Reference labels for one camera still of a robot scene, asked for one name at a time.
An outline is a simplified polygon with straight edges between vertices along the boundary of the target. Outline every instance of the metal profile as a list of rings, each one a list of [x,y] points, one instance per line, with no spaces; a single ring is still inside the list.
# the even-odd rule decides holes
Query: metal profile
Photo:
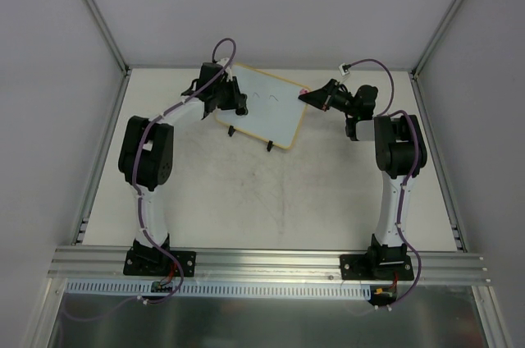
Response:
[[[127,247],[62,246],[48,275],[73,278],[130,279],[122,274]],[[207,282],[342,283],[339,256],[362,251],[210,250],[197,252],[194,279]],[[418,264],[412,256],[414,267]],[[491,280],[483,258],[461,252],[421,253],[421,285],[487,286]],[[360,281],[346,284],[373,284]],[[409,285],[412,282],[400,282]]]
[[[100,9],[98,8],[97,3],[95,2],[95,0],[83,1],[89,10],[89,13],[93,17],[95,24],[97,25],[98,30],[100,31],[100,34],[104,39],[104,42],[106,42],[106,45],[112,53],[113,58],[115,58],[116,64],[120,67],[123,73],[126,73],[128,71],[128,66],[124,60],[124,57],[122,56],[121,50],[116,45],[115,39],[113,38],[113,35],[109,30],[107,23],[104,20]]]
[[[482,321],[485,338],[490,348],[513,348],[509,332],[502,322],[494,289],[488,286],[473,286],[477,312]]]
[[[446,211],[449,214],[452,230],[454,232],[457,232],[458,239],[462,244],[463,250],[468,251],[468,238],[465,236],[465,228],[463,225],[463,221],[459,217],[457,211],[457,202],[455,201],[455,198],[452,195],[452,191],[450,190],[449,180],[447,178],[447,175],[445,174],[443,162],[441,161],[441,156],[437,149],[436,137],[434,136],[434,130],[432,129],[432,124],[430,121],[430,117],[427,113],[427,108],[425,107],[421,87],[419,85],[419,82],[414,78],[411,78],[411,82],[413,94],[416,97],[416,104],[418,105],[419,116],[421,117],[423,128],[425,130],[425,134],[427,135],[428,147],[430,148],[432,159],[434,161],[434,168],[436,169],[437,180],[440,183],[441,193],[443,194],[443,200],[445,201]]]
[[[112,106],[111,115],[104,127],[103,139],[98,147],[95,162],[91,173],[89,174],[88,186],[82,196],[82,203],[77,214],[78,221],[75,225],[75,230],[71,233],[71,243],[74,245],[81,243],[83,240],[83,227],[87,227],[89,213],[91,212],[95,195],[97,194],[98,183],[102,177],[104,163],[106,162],[107,153],[109,152],[109,146],[112,142],[113,132],[115,131],[116,122],[121,112],[122,101],[124,100],[124,95],[126,95],[129,81],[129,75],[122,78],[119,90],[116,94],[115,103]]]
[[[46,348],[53,336],[53,325],[60,309],[66,280],[62,278],[47,279],[47,289],[43,295],[43,303],[39,306],[38,317],[31,322],[31,329],[23,346],[30,348]]]
[[[446,9],[445,15],[441,19],[439,25],[432,34],[430,41],[423,50],[423,53],[419,58],[416,67],[413,69],[413,74],[416,79],[419,77],[419,74],[421,73],[423,67],[427,64],[428,60],[436,50],[436,47],[439,44],[439,42],[443,39],[443,36],[445,35],[446,31],[449,29],[450,24],[452,23],[452,20],[455,18],[456,14],[458,13],[458,10],[461,8],[464,2],[465,0],[452,0],[449,7]]]

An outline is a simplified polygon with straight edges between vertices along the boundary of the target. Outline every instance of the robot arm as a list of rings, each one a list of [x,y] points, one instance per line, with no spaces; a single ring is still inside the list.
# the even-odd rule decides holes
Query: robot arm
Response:
[[[415,159],[414,143],[409,124],[404,117],[373,117],[376,97],[376,87],[363,85],[356,95],[352,95],[344,85],[332,79],[324,87],[300,95],[299,99],[323,111],[335,108],[344,112],[346,135],[351,140],[375,142],[376,162],[383,177],[379,222],[367,253],[353,255],[352,259],[345,260],[345,265],[349,267],[343,272],[343,278],[355,280],[399,278],[401,281],[410,281],[413,280],[412,264],[407,255],[407,245],[399,237],[398,227],[404,233],[410,194],[420,169],[427,163],[427,150],[418,119],[416,116],[409,116],[418,137],[419,158],[418,166],[410,180],[407,180],[404,197],[401,199],[402,183]],[[400,226],[399,207],[401,207]]]
[[[219,63],[204,63],[199,78],[182,94],[183,105],[169,114],[165,113],[160,121],[151,126],[147,134],[136,175],[136,184],[142,194],[141,211],[144,226],[139,227],[137,231],[133,248],[128,252],[127,262],[140,263],[142,270],[152,271],[151,275],[157,275],[157,270],[160,270],[158,275],[163,275],[167,258],[153,248],[144,231],[147,231],[149,238],[156,245],[165,250],[169,250],[170,247],[161,190],[171,175],[174,126],[180,129],[201,121],[216,108],[235,110],[237,115],[248,114],[247,97],[240,92],[236,77],[227,71],[196,97],[189,100],[186,98],[204,87],[220,70],[222,65]],[[133,185],[134,164],[140,140],[149,124],[148,118],[135,116],[130,118],[126,127],[118,168],[130,185]]]

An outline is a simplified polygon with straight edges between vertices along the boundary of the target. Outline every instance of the cable connector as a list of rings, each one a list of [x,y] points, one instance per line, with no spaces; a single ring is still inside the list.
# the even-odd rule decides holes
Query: cable connector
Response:
[[[341,63],[341,64],[339,65],[339,72],[340,72],[340,74],[341,74],[343,77],[349,75],[349,74],[350,74],[350,67],[351,67],[351,65],[348,64],[348,63],[344,63],[344,62]]]

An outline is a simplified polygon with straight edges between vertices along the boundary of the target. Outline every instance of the purple cable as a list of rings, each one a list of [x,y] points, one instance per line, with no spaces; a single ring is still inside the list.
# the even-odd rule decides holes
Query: purple cable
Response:
[[[414,127],[413,122],[410,119],[408,113],[405,110],[398,110],[397,112],[393,112],[392,114],[390,114],[389,117],[397,116],[399,114],[402,114],[403,117],[407,120],[407,123],[409,124],[410,136],[412,137],[415,155],[414,155],[414,159],[412,162],[412,166],[409,170],[409,174],[406,175],[403,182],[401,183],[401,191],[399,193],[399,206],[397,208],[396,225],[398,226],[397,232],[399,233],[399,238],[407,245],[407,247],[410,248],[410,250],[414,253],[414,255],[416,255],[416,258],[418,259],[418,272],[410,288],[397,301],[392,303],[392,305],[399,303],[402,299],[404,299],[406,296],[408,296],[413,291],[413,289],[416,287],[416,285],[419,282],[419,278],[421,277],[421,268],[422,268],[421,255],[407,241],[406,237],[404,237],[404,234],[401,231],[401,228],[399,227],[399,225],[401,224],[401,213],[403,211],[403,200],[404,200],[405,187],[407,185],[407,182],[409,182],[409,179],[412,178],[412,175],[414,171],[416,170],[416,167],[418,166],[418,160],[419,160],[418,136],[416,135],[416,128]]]
[[[157,116],[154,119],[152,119],[149,122],[149,124],[146,126],[146,128],[144,129],[144,133],[142,134],[142,137],[140,138],[139,147],[137,148],[137,154],[135,155],[135,161],[133,163],[133,172],[132,172],[132,175],[131,175],[131,185],[135,188],[135,190],[137,191],[137,194],[139,196],[137,209],[138,209],[138,215],[139,215],[139,226],[140,226],[141,229],[145,229],[144,216],[143,216],[143,211],[142,211],[142,194],[143,193],[142,193],[142,190],[137,185],[137,174],[138,174],[138,170],[139,170],[140,156],[142,154],[142,150],[144,148],[144,145],[146,144],[146,139],[148,137],[148,133],[151,130],[151,128],[153,127],[153,125],[155,125],[157,122],[161,121],[163,117],[167,116],[171,112],[174,112],[177,108],[182,106],[184,103],[186,103],[186,102],[190,101],[191,99],[195,98],[196,96],[198,96],[207,87],[209,87],[216,79],[218,79],[220,76],[222,76],[222,74],[226,71],[226,69],[229,66],[231,66],[231,64],[233,62],[233,59],[235,57],[235,54],[237,52],[237,44],[235,43],[235,41],[232,38],[224,38],[224,39],[220,40],[219,43],[217,43],[215,48],[213,49],[212,56],[213,56],[213,58],[215,58],[215,52],[217,51],[219,46],[221,46],[221,44],[223,44],[224,42],[231,42],[231,44],[232,44],[232,52],[231,52],[230,58],[228,59],[228,62],[225,64],[225,66],[214,77],[212,77],[209,80],[208,83],[206,83],[201,88],[196,89],[195,92],[193,92],[184,102],[178,102],[177,104],[174,104],[173,106],[169,107],[166,111],[164,111],[162,113],[162,115]],[[168,300],[178,290],[180,290],[180,288],[182,287],[182,283],[184,282],[184,273],[182,272],[182,266],[180,265],[179,261],[172,254],[170,254],[168,251],[164,250],[160,245],[155,243],[155,241],[153,241],[153,239],[151,238],[151,236],[148,234],[148,232],[146,230],[144,230],[144,237],[146,237],[146,240],[148,240],[149,244],[151,244],[155,249],[159,250],[162,254],[167,256],[177,266],[177,268],[179,269],[179,272],[180,272],[180,281],[179,281],[179,284],[175,287],[175,289],[172,289],[169,294],[167,294],[166,296],[162,297],[161,299],[148,300],[148,303],[160,304],[160,303],[163,303],[164,301]]]
[[[122,307],[123,305],[125,305],[126,303],[129,303],[130,301],[133,301],[133,300],[138,300],[137,299],[137,296],[130,296],[126,299],[124,299],[123,301],[121,301],[119,304],[117,304],[115,307],[113,307],[112,309],[110,309],[109,311],[107,311],[106,313],[102,314],[102,315],[97,315],[95,317],[90,317],[90,318],[80,318],[80,317],[76,317],[75,315],[71,315],[67,312],[66,310],[66,297],[67,296],[64,296],[64,299],[62,300],[62,309],[61,309],[61,313],[64,314],[64,316],[68,319],[70,319],[71,321],[75,321],[75,322],[93,322],[93,321],[99,321],[100,319],[103,319],[103,318],[106,318],[108,315],[111,315],[113,314],[115,311],[117,311],[120,307]]]
[[[388,70],[388,67],[386,67],[385,64],[383,64],[383,62],[380,62],[380,61],[378,61],[377,59],[374,59],[374,58],[361,59],[359,61],[350,63],[349,67],[352,67],[352,66],[358,65],[360,63],[364,63],[364,62],[374,62],[374,63],[376,63],[377,65],[379,65],[380,67],[385,69],[385,72],[388,75],[388,78],[390,79],[390,87],[392,88],[392,92],[390,93],[390,102],[388,102],[388,106],[386,106],[386,109],[383,110],[382,112],[380,112],[379,114],[377,114],[376,117],[384,116],[386,114],[386,112],[388,112],[388,109],[390,108],[390,106],[392,106],[392,102],[394,102],[394,78],[392,77],[392,74]]]

